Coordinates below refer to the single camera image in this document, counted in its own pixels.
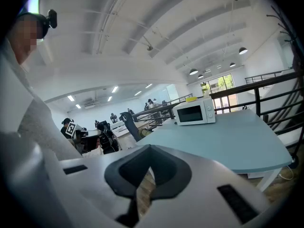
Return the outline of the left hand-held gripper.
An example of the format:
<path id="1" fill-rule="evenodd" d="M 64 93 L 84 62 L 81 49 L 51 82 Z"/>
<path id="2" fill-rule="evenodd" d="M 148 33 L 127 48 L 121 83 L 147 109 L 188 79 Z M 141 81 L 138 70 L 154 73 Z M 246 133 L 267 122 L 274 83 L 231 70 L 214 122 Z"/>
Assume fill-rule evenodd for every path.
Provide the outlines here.
<path id="1" fill-rule="evenodd" d="M 66 134 L 71 136 L 71 138 L 76 138 L 76 135 L 80 135 L 82 138 L 88 136 L 88 131 L 78 124 L 70 122 L 67 126 Z"/>

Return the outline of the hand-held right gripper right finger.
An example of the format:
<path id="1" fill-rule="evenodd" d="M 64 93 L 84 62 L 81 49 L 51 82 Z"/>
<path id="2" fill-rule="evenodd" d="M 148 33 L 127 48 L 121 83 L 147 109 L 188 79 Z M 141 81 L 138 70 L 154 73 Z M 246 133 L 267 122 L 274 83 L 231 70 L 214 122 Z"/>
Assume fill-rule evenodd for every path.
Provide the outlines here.
<path id="1" fill-rule="evenodd" d="M 154 174 L 156 188 L 150 200 L 173 199 L 177 197 L 191 180 L 190 166 L 179 157 L 151 145 L 150 167 Z"/>

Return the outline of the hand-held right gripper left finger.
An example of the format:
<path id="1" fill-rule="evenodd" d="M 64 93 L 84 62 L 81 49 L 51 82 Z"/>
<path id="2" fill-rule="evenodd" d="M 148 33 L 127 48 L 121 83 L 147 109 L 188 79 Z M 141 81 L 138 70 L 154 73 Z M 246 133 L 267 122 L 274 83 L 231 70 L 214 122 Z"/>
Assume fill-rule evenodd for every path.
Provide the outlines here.
<path id="1" fill-rule="evenodd" d="M 125 214 L 115 220 L 127 227 L 134 227 L 139 221 L 137 210 L 137 189 L 150 167 L 150 145 L 146 145 L 107 166 L 104 179 L 113 192 L 130 199 Z"/>

